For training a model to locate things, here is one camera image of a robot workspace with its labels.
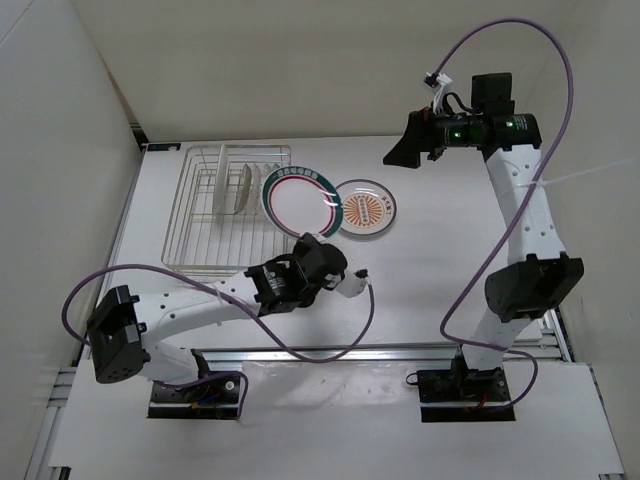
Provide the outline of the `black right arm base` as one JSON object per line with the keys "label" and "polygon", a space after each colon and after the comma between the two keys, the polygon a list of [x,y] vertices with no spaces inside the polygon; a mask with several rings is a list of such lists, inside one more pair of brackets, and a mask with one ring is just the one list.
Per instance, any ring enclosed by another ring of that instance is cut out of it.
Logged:
{"label": "black right arm base", "polygon": [[418,389],[422,423],[515,421],[504,369],[471,370],[461,356],[446,369],[410,372],[405,383]]}

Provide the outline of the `green rim dotted plate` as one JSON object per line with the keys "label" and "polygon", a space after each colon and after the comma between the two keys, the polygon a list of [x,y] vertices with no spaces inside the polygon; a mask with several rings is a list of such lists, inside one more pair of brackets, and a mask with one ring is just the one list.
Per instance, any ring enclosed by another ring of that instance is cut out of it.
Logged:
{"label": "green rim dotted plate", "polygon": [[213,191],[213,215],[219,215],[224,210],[224,202],[226,196],[227,189],[227,179],[228,179],[228,167],[229,167],[229,159],[228,159],[228,146],[226,144],[222,144],[220,146],[216,177],[215,177],[215,185]]}

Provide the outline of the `clear glass plate middle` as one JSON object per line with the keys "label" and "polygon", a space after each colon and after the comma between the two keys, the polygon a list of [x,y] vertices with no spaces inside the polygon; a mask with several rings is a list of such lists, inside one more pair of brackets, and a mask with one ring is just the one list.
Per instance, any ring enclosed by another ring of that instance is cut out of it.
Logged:
{"label": "clear glass plate middle", "polygon": [[262,184],[262,167],[260,164],[256,163],[253,165],[252,172],[252,183],[249,193],[249,198],[247,200],[247,213],[254,215],[258,210],[258,203],[260,201],[260,192],[261,192],[261,184]]}

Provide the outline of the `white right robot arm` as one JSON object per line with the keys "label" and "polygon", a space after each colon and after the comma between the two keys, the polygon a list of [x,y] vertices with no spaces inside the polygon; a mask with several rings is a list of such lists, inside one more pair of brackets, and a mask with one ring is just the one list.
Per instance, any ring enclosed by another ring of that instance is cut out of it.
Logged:
{"label": "white right robot arm", "polygon": [[424,82],[432,103],[410,113],[384,164],[417,169],[423,158],[435,161],[448,148],[479,150],[507,227],[507,264],[487,276],[487,309],[461,344],[465,365],[449,375],[452,393],[470,400],[484,389],[484,374],[501,367],[520,332],[564,300],[584,265],[568,255],[558,236],[537,175],[543,165],[538,122],[516,112],[511,74],[474,76],[471,104],[460,112],[448,104],[454,95],[448,76],[429,74]]}

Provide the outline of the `green band ceramic plate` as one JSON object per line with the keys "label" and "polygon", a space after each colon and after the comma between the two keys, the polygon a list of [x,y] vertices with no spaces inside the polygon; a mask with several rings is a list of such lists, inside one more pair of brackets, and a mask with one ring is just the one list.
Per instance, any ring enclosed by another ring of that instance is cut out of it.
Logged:
{"label": "green band ceramic plate", "polygon": [[319,172],[301,166],[273,170],[261,184],[260,201],[266,218],[292,238],[305,233],[329,238],[344,220],[337,188]]}

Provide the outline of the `clear glass plate front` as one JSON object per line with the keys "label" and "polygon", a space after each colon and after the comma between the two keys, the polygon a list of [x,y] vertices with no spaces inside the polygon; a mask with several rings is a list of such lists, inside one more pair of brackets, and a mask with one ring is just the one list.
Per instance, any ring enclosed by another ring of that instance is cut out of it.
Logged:
{"label": "clear glass plate front", "polygon": [[252,168],[244,164],[238,176],[234,213],[241,214],[245,209],[252,183]]}

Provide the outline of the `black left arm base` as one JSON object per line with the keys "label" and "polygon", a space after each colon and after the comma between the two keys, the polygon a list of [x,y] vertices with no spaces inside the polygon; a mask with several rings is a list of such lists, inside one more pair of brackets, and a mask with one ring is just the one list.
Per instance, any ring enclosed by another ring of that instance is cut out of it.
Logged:
{"label": "black left arm base", "polygon": [[196,386],[173,387],[155,382],[147,417],[176,420],[238,420],[248,392],[248,377],[239,370],[207,371]]}

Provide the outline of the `dark blue label sticker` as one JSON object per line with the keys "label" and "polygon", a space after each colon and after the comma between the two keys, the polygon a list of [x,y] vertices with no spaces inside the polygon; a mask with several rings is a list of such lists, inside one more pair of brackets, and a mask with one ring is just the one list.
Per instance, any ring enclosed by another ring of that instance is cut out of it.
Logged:
{"label": "dark blue label sticker", "polygon": [[172,152],[179,151],[181,148],[180,143],[154,143],[146,146],[147,152]]}

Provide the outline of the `orange sunburst ceramic plate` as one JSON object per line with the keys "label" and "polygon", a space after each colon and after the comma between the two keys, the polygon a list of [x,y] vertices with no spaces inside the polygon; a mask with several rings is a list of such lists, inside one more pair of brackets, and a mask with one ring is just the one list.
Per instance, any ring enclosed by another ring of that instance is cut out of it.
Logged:
{"label": "orange sunburst ceramic plate", "polygon": [[339,184],[343,221],[340,232],[368,239],[383,235],[397,217],[397,202],[391,191],[379,182],[352,179]]}

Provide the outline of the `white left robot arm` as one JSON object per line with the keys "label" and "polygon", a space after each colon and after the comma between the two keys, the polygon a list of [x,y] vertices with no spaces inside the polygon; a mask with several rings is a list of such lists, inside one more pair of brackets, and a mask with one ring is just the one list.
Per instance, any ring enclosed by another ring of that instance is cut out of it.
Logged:
{"label": "white left robot arm", "polygon": [[306,308],[321,290],[341,283],[347,267],[337,247],[305,234],[291,253],[203,288],[189,281],[172,292],[138,296],[126,285],[114,287],[88,320],[96,380],[113,384],[143,375],[198,400],[208,392],[210,377],[194,351],[173,347],[168,338]]}

